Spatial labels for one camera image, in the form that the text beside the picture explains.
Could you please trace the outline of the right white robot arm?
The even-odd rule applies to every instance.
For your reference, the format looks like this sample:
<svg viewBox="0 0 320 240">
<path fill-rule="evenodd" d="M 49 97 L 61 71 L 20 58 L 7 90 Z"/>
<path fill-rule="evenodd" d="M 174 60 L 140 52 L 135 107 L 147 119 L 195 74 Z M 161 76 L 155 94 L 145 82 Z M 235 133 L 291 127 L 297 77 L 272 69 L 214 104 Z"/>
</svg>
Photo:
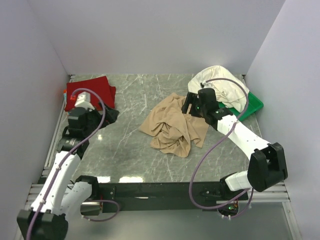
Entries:
<svg viewBox="0 0 320 240">
<path fill-rule="evenodd" d="M 236 192 L 250 188 L 263 192 L 288 178 L 284 148 L 277 142 L 271 144 L 262 139 L 228 108 L 220 107 L 212 88 L 188 92 L 181 111 L 203 118 L 217 132 L 227 136 L 249 160 L 247 170 L 220 180 L 218 195 L 221 197 L 231 199 Z"/>
</svg>

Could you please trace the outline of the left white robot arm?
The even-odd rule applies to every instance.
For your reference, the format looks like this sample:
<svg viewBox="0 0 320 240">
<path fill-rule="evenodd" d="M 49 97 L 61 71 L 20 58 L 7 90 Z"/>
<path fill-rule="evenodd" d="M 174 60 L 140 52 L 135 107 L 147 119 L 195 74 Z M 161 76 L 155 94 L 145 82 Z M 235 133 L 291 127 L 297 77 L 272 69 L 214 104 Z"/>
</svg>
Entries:
<svg viewBox="0 0 320 240">
<path fill-rule="evenodd" d="M 28 210 L 20 210 L 17 223 L 25 240 L 63 240 L 69 220 L 81 204 L 99 199 L 99 183 L 94 176 L 80 176 L 66 192 L 71 177 L 89 146 L 89 138 L 99 129 L 113 124 L 119 111 L 108 106 L 102 113 L 95 108 L 75 107 L 68 116 L 47 179 Z"/>
</svg>

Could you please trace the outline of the beige t shirt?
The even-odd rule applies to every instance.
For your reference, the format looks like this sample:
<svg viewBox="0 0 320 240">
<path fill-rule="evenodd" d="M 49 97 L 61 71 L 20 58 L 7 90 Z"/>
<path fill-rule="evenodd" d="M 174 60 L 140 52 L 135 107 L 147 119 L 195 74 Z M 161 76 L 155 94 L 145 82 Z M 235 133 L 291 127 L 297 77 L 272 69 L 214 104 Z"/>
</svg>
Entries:
<svg viewBox="0 0 320 240">
<path fill-rule="evenodd" d="M 164 154 L 186 158 L 192 143 L 202 148 L 209 129 L 203 118 L 182 113 L 185 96 L 172 93 L 148 114 L 139 130 L 152 137 L 150 146 Z"/>
</svg>

